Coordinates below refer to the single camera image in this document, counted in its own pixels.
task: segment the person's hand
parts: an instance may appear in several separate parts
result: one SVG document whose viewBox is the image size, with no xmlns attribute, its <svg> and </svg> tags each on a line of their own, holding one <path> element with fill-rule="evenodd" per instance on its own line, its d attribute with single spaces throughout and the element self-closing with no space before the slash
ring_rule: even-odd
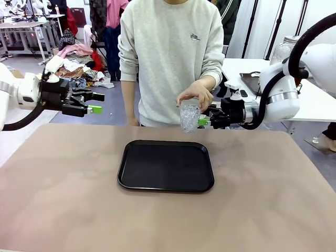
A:
<svg viewBox="0 0 336 252">
<path fill-rule="evenodd" d="M 203 113 L 214 100 L 213 95 L 206 89 L 206 83 L 203 79 L 192 83 L 186 90 L 184 90 L 176 99 L 176 104 L 179 107 L 183 100 L 190 100 L 197 97 L 199 100 L 199 108 Z"/>
<path fill-rule="evenodd" d="M 137 120 L 136 117 L 134 117 L 134 118 L 127 118 L 127 125 L 128 126 L 137 126 L 137 127 L 140 126 L 139 121 Z"/>
</svg>

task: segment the brown table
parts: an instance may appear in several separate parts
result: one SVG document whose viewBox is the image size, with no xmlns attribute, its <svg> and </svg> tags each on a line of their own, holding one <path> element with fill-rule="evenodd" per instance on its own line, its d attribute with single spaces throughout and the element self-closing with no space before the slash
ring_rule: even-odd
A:
<svg viewBox="0 0 336 252">
<path fill-rule="evenodd" d="M 126 191 L 135 139 L 195 141 L 205 194 Z M 336 196 L 282 132 L 48 124 L 0 169 L 0 248 L 29 252 L 335 252 Z"/>
</svg>

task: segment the gray sweatshirt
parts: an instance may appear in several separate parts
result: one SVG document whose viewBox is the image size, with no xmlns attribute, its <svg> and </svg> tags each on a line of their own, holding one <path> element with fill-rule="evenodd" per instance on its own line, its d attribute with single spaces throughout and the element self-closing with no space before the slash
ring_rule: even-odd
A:
<svg viewBox="0 0 336 252">
<path fill-rule="evenodd" d="M 221 82 L 223 26 L 207 0 L 132 0 L 120 24 L 121 80 L 136 81 L 139 70 L 141 124 L 179 124 L 177 96 L 203 76 Z"/>
</svg>

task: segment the black tray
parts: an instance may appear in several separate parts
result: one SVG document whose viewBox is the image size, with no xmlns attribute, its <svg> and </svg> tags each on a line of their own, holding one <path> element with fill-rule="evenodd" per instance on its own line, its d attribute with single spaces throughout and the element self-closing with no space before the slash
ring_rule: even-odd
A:
<svg viewBox="0 0 336 252">
<path fill-rule="evenodd" d="M 128 189 L 202 193 L 215 180 L 203 145 L 135 140 L 125 147 L 118 182 Z"/>
</svg>

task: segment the red garment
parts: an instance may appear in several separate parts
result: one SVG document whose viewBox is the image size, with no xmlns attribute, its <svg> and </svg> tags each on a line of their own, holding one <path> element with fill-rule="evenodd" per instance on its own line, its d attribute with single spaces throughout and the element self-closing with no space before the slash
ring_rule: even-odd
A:
<svg viewBox="0 0 336 252">
<path fill-rule="evenodd" d="M 93 53 L 91 55 L 91 58 L 94 60 L 94 63 L 96 63 L 96 65 L 93 68 L 93 70 L 100 71 L 102 69 L 103 65 L 102 65 L 102 63 L 100 61 L 98 53 L 95 50 L 93 51 Z"/>
<path fill-rule="evenodd" d="M 67 19 L 68 19 L 68 25 L 69 25 L 70 31 L 72 32 L 74 36 L 76 36 L 78 32 L 78 28 L 77 28 L 76 21 L 73 15 L 71 14 L 69 7 L 67 7 Z"/>
</svg>

